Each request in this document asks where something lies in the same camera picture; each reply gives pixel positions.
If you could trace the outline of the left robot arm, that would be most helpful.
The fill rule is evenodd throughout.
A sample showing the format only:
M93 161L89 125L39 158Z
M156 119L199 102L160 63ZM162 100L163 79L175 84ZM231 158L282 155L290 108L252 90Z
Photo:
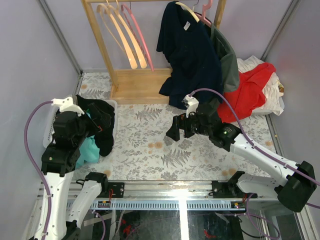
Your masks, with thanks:
M105 197L110 190L106 174L91 172L80 193L67 208L69 189L81 156L80 147L87 137L101 133L110 126L110 117L92 103L90 114L66 99L53 99L59 108L53 123L52 142L45 149L41 161L44 185L42 208L36 240L77 240L83 220L97 197Z

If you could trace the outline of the black t shirt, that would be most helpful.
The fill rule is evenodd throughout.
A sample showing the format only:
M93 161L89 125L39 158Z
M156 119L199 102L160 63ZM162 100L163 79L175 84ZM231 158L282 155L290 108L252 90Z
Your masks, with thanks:
M99 155L106 157L113 149L113 129L115 125L115 108L100 99L87 99L76 95L78 106L87 114L99 128L94 130L95 144Z

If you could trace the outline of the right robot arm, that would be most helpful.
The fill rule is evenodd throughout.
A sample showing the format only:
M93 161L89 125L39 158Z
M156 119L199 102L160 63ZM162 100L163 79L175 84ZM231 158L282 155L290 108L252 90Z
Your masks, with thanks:
M313 166L303 161L286 159L255 142L242 128L222 122L217 112L199 104L194 97L186 97L186 113L173 117L166 136L174 141L193 135L207 136L218 148L249 160L269 174L253 176L237 171L228 181L228 192L233 197L257 194L277 198L287 209L299 213L317 188Z

